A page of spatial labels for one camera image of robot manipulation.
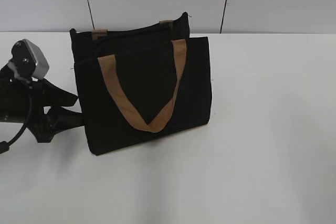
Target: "white table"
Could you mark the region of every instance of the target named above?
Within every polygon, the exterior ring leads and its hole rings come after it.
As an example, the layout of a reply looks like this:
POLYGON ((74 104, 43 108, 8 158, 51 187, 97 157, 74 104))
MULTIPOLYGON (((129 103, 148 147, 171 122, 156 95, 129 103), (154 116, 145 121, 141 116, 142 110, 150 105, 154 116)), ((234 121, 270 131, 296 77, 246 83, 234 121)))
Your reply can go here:
MULTIPOLYGON (((99 157, 83 128, 26 131, 0 155, 0 222, 336 223, 336 35, 208 36, 208 126, 99 157)), ((0 65, 23 38, 76 93, 67 33, 0 33, 0 65)))

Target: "tan handle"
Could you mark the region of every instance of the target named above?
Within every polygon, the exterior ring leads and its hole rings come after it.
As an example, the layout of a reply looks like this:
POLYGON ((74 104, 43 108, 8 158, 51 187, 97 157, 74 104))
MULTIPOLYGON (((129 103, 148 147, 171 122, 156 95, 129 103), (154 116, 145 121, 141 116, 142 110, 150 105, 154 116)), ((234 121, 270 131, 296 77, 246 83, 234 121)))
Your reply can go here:
POLYGON ((107 36, 107 29, 92 30, 92 40, 98 39, 98 37, 107 36))
POLYGON ((174 61, 176 67, 177 82, 171 100, 156 115, 151 123, 146 124, 140 113, 129 101, 120 86, 117 75, 117 62, 115 55, 107 55, 98 58, 105 85, 115 104, 128 123, 140 131, 159 132, 165 128, 173 115, 177 91, 186 62, 187 45, 185 39, 173 40, 174 61))
POLYGON ((174 28, 174 21, 171 20, 171 19, 167 19, 167 20, 162 20, 159 22, 160 25, 163 25, 163 24, 168 24, 170 30, 172 31, 173 28, 174 28))

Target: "bag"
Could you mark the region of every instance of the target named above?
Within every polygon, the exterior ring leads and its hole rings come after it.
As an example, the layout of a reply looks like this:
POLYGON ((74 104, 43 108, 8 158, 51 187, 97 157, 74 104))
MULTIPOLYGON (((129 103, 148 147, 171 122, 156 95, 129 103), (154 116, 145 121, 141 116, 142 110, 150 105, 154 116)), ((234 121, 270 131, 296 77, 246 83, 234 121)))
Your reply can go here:
POLYGON ((70 31, 92 153, 100 155, 206 124, 212 101, 206 37, 188 15, 131 31, 70 31))

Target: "black fabric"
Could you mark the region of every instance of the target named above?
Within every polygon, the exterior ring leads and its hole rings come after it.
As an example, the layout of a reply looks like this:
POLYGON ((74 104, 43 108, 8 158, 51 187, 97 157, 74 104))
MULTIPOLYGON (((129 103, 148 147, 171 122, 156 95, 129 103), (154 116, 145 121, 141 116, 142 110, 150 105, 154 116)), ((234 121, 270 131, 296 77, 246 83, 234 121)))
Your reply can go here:
POLYGON ((208 40, 188 38, 187 34, 129 37, 121 45, 111 40, 100 47, 91 45, 82 34, 71 31, 75 58, 75 74, 80 105, 84 115, 86 136, 92 153, 100 155, 130 145, 153 140, 174 132, 206 124, 209 120, 212 92, 208 40), (171 99, 176 86, 176 69, 172 43, 186 39, 187 56, 178 89, 173 115, 166 127, 157 133, 134 129, 123 117, 109 94, 97 57, 115 54, 117 74, 123 91, 142 115, 150 122, 162 106, 171 99))
POLYGON ((72 52, 75 62, 82 62, 91 57, 106 55, 103 51, 104 44, 110 44, 114 48, 113 54, 122 50, 131 49, 133 46, 141 44, 142 47, 148 47, 168 40, 184 39, 190 35, 188 24, 188 13, 173 22, 173 30, 168 24, 155 24, 130 31, 108 31, 107 36, 92 40, 90 31, 76 33, 75 29, 70 30, 72 40, 72 52))
POLYGON ((115 58, 122 90, 149 124, 171 100, 176 87, 172 43, 119 53, 115 58))

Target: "brown strap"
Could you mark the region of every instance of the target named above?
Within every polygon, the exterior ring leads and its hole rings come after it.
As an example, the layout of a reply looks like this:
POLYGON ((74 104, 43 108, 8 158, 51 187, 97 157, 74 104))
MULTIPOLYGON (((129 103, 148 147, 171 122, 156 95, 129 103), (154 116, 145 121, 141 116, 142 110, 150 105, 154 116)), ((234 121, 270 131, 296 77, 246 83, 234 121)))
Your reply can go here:
POLYGON ((114 55, 107 55, 98 58, 107 90, 109 91, 124 118, 133 128, 137 130, 159 132, 165 128, 173 115, 177 91, 179 90, 178 88, 180 86, 180 80, 186 62, 187 45, 185 39, 174 40, 172 43, 174 48, 174 60, 177 76, 176 87, 171 100, 163 107, 163 109, 156 115, 150 124, 145 123, 142 116, 128 100, 127 96, 122 90, 117 76, 116 57, 114 55))
POLYGON ((164 24, 168 24, 168 26, 170 27, 170 30, 173 30, 173 24, 174 24, 174 21, 171 20, 171 19, 168 19, 168 20, 162 20, 159 22, 160 25, 164 25, 164 24))
POLYGON ((102 36, 107 36, 107 29, 92 30, 92 40, 96 40, 102 36))

